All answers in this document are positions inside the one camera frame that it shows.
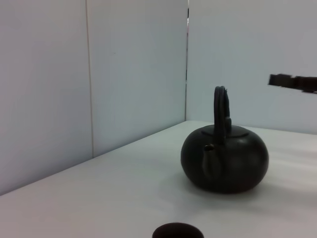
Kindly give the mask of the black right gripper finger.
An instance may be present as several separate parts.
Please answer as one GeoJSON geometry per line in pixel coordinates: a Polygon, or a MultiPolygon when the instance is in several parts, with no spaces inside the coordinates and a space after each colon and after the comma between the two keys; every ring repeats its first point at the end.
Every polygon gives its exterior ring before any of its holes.
{"type": "Polygon", "coordinates": [[[271,74],[269,77],[268,85],[293,88],[294,80],[292,76],[288,74],[271,74]]]}
{"type": "Polygon", "coordinates": [[[317,92],[317,77],[296,76],[294,80],[294,89],[301,90],[304,93],[317,92]]]}

